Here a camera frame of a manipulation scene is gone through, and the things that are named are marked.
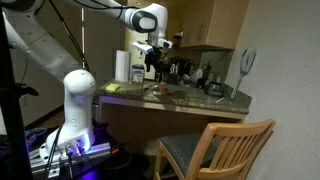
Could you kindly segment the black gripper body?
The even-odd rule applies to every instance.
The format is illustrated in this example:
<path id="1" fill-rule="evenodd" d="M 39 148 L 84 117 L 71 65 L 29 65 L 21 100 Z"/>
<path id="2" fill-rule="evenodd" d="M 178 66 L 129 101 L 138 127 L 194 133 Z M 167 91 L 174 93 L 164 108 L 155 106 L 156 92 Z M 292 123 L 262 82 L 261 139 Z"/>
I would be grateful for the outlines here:
<path id="1" fill-rule="evenodd" d="M 150 72 L 154 68 L 156 72 L 160 70 L 160 58 L 163 51 L 161 48 L 154 48 L 153 51 L 145 56 L 146 71 Z"/>

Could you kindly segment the aluminium robot base mount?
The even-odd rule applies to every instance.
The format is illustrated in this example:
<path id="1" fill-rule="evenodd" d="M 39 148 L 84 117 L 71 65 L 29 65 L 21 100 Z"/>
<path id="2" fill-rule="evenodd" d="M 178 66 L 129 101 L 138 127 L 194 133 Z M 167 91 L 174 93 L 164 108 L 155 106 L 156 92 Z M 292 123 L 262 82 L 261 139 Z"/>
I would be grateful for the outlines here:
<path id="1" fill-rule="evenodd" d="M 60 170 L 93 160 L 103 160 L 111 154 L 109 143 L 93 145 L 88 150 L 81 150 L 79 145 L 68 144 L 57 147 L 53 154 L 44 145 L 29 153 L 32 173 L 51 179 L 58 177 Z"/>

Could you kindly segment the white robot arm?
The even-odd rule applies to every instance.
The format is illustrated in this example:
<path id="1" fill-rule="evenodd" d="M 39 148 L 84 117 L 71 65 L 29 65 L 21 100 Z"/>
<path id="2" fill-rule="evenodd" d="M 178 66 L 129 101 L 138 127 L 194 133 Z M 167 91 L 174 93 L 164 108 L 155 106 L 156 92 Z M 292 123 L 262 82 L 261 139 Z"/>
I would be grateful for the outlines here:
<path id="1" fill-rule="evenodd" d="M 45 0 L 1 0 L 9 44 L 25 53 L 42 69 L 64 85 L 65 120 L 62 128 L 51 133 L 39 149 L 43 161 L 57 149 L 69 145 L 77 154 L 91 149 L 95 141 L 92 130 L 92 101 L 96 90 L 93 75 L 82 68 L 35 19 Z M 169 48 L 165 39 L 168 11 L 157 3 L 144 8 L 122 5 L 115 0 L 65 0 L 81 8 L 106 13 L 122 21 L 129 29 L 146 33 L 148 42 L 138 49 Z"/>

